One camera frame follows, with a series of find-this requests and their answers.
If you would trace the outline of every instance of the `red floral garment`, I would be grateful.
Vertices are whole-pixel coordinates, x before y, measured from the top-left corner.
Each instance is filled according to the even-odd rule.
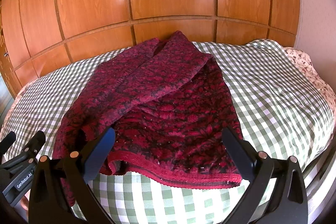
[[[67,111],[53,158],[80,150],[107,126],[116,142],[101,167],[106,175],[134,171],[162,184],[229,188],[241,176],[221,142],[231,127],[242,138],[231,94],[211,54],[180,32],[132,47],[101,63]],[[64,184],[70,205],[73,196]]]

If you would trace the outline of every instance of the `green and white gingham fabric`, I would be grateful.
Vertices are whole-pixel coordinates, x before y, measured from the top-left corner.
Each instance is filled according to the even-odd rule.
[[[215,56],[229,87],[244,139],[278,159],[295,155],[302,169],[320,154],[333,130],[331,110],[318,90],[289,61],[275,41],[255,40],[245,46],[196,43]],[[41,155],[51,157],[55,134],[65,112],[95,68],[125,49],[82,60],[32,84],[1,131],[14,131],[17,141],[8,159],[19,154],[38,130],[46,134]],[[116,223],[219,223],[243,195],[248,181],[231,189],[195,190],[162,185],[135,172],[98,175],[89,183]],[[274,180],[262,203],[270,198]],[[75,204],[76,215],[83,217]]]

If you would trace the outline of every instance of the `white wall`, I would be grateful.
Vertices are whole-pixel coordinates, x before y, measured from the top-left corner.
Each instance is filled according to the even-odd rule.
[[[336,0],[301,0],[295,47],[336,91]]]

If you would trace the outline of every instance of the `checkered bedsheet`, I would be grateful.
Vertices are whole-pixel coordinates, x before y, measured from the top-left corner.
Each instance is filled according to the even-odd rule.
[[[318,90],[288,60],[275,41],[255,40],[245,46],[216,43],[194,45],[215,56],[229,87],[245,140],[270,156],[295,155],[302,167],[320,154],[333,130],[331,110]],[[42,130],[41,155],[51,157],[62,117],[95,68],[125,49],[82,60],[56,70],[32,84],[1,131],[17,134],[7,152],[19,154],[33,134]],[[274,181],[262,202],[269,199]],[[168,187],[135,172],[98,175],[89,183],[116,223],[218,223],[233,209],[248,182],[231,189],[195,190]],[[77,204],[74,212],[80,216]]]

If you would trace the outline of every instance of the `silver bolt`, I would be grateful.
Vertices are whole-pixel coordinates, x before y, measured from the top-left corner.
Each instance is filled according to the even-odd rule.
[[[70,157],[71,157],[71,158],[77,158],[78,155],[79,155],[78,151],[72,151],[72,152],[70,153]]]
[[[267,158],[267,153],[264,152],[264,151],[259,151],[259,152],[258,152],[258,156],[259,156],[261,159],[265,159],[265,158]]]
[[[47,160],[47,156],[43,155],[42,157],[40,157],[40,162],[45,162]]]
[[[297,163],[297,158],[295,156],[290,156],[289,159],[291,160],[291,162]]]

